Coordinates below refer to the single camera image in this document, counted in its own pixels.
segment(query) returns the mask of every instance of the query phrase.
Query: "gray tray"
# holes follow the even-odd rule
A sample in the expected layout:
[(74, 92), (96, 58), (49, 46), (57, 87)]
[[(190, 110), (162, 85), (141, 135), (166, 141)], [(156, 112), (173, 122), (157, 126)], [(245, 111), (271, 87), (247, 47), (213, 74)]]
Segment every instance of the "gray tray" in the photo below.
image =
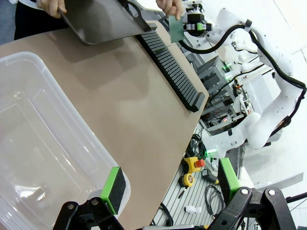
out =
[[(139, 8), (126, 0), (65, 0), (67, 13), (59, 12), (86, 45), (97, 45), (151, 31)], [(138, 12), (133, 17), (129, 7)]]

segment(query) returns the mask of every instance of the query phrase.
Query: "plastic bin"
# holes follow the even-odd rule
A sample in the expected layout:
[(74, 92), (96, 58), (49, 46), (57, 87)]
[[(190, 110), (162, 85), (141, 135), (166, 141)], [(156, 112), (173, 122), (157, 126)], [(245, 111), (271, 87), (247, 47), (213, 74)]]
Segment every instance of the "plastic bin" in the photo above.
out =
[(0, 220), (10, 230), (52, 229), (65, 202), (83, 204), (117, 166), (28, 52), (0, 59), (0, 156)]

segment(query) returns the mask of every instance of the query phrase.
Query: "silver bolt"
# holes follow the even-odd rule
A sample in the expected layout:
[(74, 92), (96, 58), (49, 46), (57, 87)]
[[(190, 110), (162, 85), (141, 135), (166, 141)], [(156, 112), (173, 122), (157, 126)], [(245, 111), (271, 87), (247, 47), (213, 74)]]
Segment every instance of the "silver bolt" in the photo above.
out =
[(270, 196), (274, 196), (275, 194), (276, 194), (276, 193), (275, 193), (274, 190), (270, 190), (270, 191), (269, 191), (269, 195), (270, 195)]
[(69, 204), (69, 205), (67, 206), (68, 209), (73, 209), (73, 207), (75, 207), (75, 205), (73, 205), (73, 204)]
[(248, 194), (248, 190), (247, 190), (247, 189), (242, 189), (242, 190), (241, 190), (241, 193), (242, 193), (243, 195), (247, 195), (247, 194)]
[(97, 205), (98, 204), (98, 200), (94, 199), (91, 201), (92, 205)]

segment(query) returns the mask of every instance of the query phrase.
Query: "person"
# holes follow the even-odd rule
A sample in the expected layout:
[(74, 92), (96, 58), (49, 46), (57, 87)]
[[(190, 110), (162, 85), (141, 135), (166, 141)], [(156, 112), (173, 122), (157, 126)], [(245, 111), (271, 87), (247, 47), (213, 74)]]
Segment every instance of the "person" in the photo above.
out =
[[(156, 0), (159, 8), (177, 19), (183, 13), (181, 0)], [(19, 0), (15, 14), (14, 39), (67, 28), (58, 8), (66, 13), (64, 0)]]

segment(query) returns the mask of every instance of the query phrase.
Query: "gray floor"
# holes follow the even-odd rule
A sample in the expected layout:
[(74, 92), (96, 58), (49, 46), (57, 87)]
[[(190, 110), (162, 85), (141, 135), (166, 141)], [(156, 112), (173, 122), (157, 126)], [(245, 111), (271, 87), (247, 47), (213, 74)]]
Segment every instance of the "gray floor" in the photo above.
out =
[(14, 40), (16, 5), (0, 0), (0, 45)]

